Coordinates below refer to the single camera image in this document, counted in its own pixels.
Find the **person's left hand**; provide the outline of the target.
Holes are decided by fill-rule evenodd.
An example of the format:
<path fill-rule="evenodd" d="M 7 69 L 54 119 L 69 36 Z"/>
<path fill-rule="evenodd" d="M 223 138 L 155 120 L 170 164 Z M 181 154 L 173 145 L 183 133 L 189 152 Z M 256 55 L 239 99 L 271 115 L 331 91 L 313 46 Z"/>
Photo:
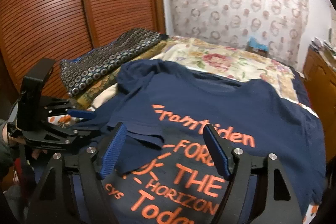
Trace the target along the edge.
<path fill-rule="evenodd" d="M 14 146 L 15 144 L 20 142 L 18 138 L 14 138 L 9 135 L 7 122 L 1 125 L 1 142 L 8 146 Z"/>

